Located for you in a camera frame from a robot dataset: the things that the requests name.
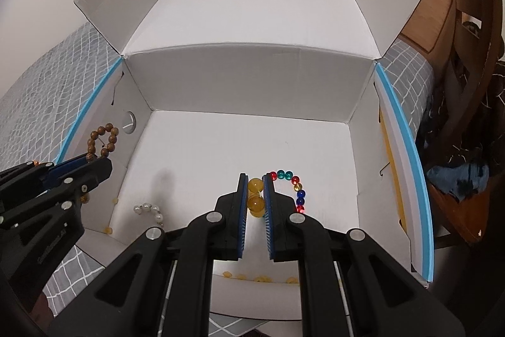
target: blue cloth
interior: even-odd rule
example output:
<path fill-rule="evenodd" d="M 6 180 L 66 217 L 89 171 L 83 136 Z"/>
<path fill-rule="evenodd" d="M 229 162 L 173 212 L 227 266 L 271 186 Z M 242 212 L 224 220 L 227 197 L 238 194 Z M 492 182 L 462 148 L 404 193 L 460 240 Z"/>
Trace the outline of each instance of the blue cloth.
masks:
<path fill-rule="evenodd" d="M 428 170 L 426 177 L 442 193 L 450 193 L 461 202 L 475 191 L 481 193 L 486 190 L 489 167 L 475 163 L 466 163 L 455 168 L 434 166 Z"/>

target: bead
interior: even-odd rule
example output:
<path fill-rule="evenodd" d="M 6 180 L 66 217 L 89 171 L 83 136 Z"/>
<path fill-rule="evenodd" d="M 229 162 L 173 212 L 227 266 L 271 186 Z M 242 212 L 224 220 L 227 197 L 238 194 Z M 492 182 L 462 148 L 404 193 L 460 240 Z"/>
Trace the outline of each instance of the bead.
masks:
<path fill-rule="evenodd" d="M 259 193 L 263 191 L 263 180 L 258 179 L 257 177 L 249 180 L 247 184 L 247 188 L 251 193 Z"/>
<path fill-rule="evenodd" d="M 247 208 L 251 212 L 258 213 L 264 209 L 264 200 L 260 195 L 253 195 L 247 199 Z"/>
<path fill-rule="evenodd" d="M 259 218 L 259 217 L 263 217 L 263 216 L 264 216 L 264 209 L 263 209 L 263 210 L 261 210 L 260 212 L 257 212 L 257 213 L 256 213 L 256 212 L 251 212 L 251 210 L 249 210 L 249 211 L 250 211 L 250 213 L 251 213 L 254 217 L 258 217 L 258 218 Z"/>

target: silver screw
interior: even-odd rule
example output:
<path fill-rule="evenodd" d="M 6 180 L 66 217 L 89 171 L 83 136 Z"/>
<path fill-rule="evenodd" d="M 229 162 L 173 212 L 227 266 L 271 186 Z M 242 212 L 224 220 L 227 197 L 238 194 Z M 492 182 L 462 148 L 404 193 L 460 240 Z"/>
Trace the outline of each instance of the silver screw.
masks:
<path fill-rule="evenodd" d="M 67 200 L 66 202 L 62 203 L 63 210 L 68 210 L 70 207 L 72 207 L 72 202 L 70 200 Z"/>
<path fill-rule="evenodd" d="M 211 223 L 220 222 L 222 218 L 223 218 L 223 215 L 219 212 L 210 212 L 207 215 L 207 221 L 211 222 Z"/>
<path fill-rule="evenodd" d="M 146 237 L 149 240 L 156 240 L 161 236 L 161 229 L 157 227 L 151 227 L 149 230 L 146 231 Z"/>
<path fill-rule="evenodd" d="M 292 223 L 303 223 L 305 221 L 305 216 L 302 215 L 301 213 L 293 213 L 292 215 L 289 216 L 289 220 Z"/>
<path fill-rule="evenodd" d="M 353 229 L 349 233 L 349 237 L 354 241 L 361 241 L 365 239 L 365 232 L 359 229 Z"/>

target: wooden bead bracelet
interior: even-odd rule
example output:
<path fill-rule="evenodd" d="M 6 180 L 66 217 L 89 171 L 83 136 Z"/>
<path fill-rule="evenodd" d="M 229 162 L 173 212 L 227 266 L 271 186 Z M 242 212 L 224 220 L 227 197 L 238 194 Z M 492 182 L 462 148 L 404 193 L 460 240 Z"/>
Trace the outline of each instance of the wooden bead bracelet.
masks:
<path fill-rule="evenodd" d="M 112 123 L 107 123 L 105 126 L 100 126 L 96 130 L 93 130 L 90 134 L 90 138 L 88 139 L 88 153 L 86 155 L 87 161 L 92 161 L 97 158 L 95 153 L 97 152 L 97 148 L 95 146 L 95 140 L 98 139 L 99 136 L 105 135 L 105 132 L 109 132 L 109 142 L 107 145 L 102 147 L 100 150 L 100 155 L 104 158 L 109 156 L 109 153 L 112 153 L 116 150 L 116 143 L 118 141 L 119 129 L 115 128 Z"/>

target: circular hole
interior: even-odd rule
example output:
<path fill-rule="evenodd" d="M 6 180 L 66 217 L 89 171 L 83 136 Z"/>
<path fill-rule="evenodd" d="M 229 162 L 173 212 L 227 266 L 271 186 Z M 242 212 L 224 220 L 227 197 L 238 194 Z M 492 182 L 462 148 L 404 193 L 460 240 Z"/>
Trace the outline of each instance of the circular hole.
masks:
<path fill-rule="evenodd" d="M 125 132 L 127 135 L 131 135 L 135 131 L 136 127 L 137 119 L 135 118 L 135 115 L 133 112 L 126 112 L 125 116 L 123 117 L 123 132 Z"/>

